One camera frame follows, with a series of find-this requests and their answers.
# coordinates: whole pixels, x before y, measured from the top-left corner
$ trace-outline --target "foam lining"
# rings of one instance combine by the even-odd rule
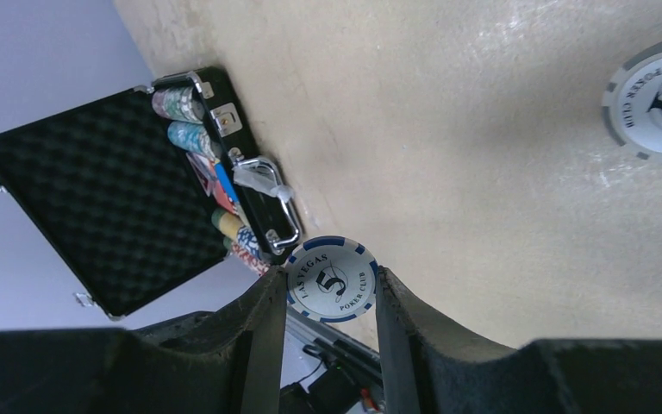
[[[149,95],[130,91],[0,134],[1,184],[112,316],[226,253],[215,201],[167,126]]]

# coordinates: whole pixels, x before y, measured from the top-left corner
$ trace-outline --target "poker chip case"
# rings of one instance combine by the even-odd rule
[[[0,134],[0,192],[8,192],[109,317],[119,319],[222,261],[223,235],[170,120],[151,94],[194,88],[224,170],[277,166],[260,156],[239,99],[219,68],[160,78]],[[291,204],[235,186],[264,258],[281,264],[300,240]]]

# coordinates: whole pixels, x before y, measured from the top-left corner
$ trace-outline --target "beige tabletop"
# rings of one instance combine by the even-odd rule
[[[116,0],[156,76],[226,67],[308,236],[478,333],[662,336],[662,165],[601,98],[662,1]],[[373,312],[343,330],[376,343]]]

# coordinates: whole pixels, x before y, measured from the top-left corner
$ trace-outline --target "poker chip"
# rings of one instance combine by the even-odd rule
[[[285,262],[288,303],[320,322],[354,319],[374,305],[377,270],[374,256],[361,244],[346,237],[316,237]]]
[[[602,112],[618,145],[662,162],[662,42],[618,69],[603,93]]]
[[[203,125],[174,121],[169,125],[166,134],[173,145],[192,153],[201,154],[209,158],[212,163],[219,162],[212,152],[211,138]]]
[[[231,253],[233,256],[237,257],[245,264],[247,268],[257,273],[258,276],[262,276],[270,270],[270,264],[258,259],[253,256],[252,253],[245,250],[242,246],[232,241],[229,237],[224,238],[224,247]]]
[[[237,244],[242,246],[242,248],[250,252],[250,254],[257,257],[258,259],[262,258],[262,251],[260,250],[258,238],[255,237],[253,231],[248,227],[242,226],[239,230],[237,230]]]
[[[174,121],[201,124],[204,117],[204,107],[194,98],[194,89],[190,86],[154,92],[151,106],[159,116]]]

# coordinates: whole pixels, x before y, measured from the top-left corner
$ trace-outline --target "wall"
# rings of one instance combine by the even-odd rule
[[[0,0],[0,132],[151,79],[108,0]],[[122,324],[216,309],[224,303],[206,292],[224,274],[237,281],[221,292],[213,284],[215,300],[238,296],[255,278],[230,261]],[[16,202],[0,195],[0,329],[111,324],[100,310],[75,303],[72,293],[83,291]]]

